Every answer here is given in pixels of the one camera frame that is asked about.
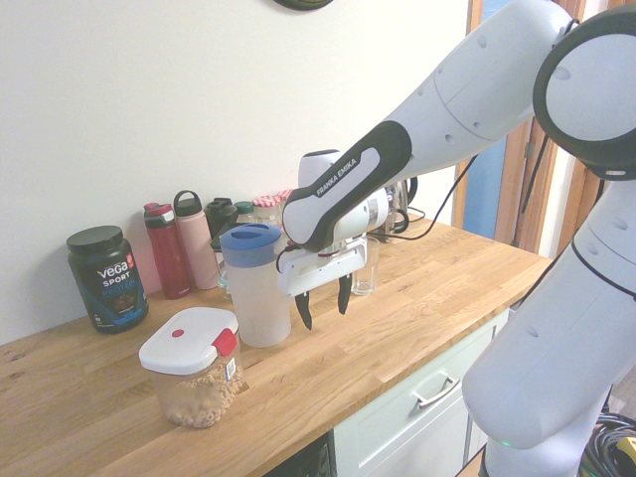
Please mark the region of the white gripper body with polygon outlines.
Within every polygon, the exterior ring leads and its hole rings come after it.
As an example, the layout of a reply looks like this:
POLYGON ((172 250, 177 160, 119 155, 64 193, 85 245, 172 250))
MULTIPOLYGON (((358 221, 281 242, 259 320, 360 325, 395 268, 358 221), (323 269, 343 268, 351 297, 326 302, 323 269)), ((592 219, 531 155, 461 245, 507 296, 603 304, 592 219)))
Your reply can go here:
POLYGON ((295 297, 363 268, 366 260, 364 238, 346 242, 329 256, 305 249, 286 252, 279 261, 278 288, 283 294, 295 297))

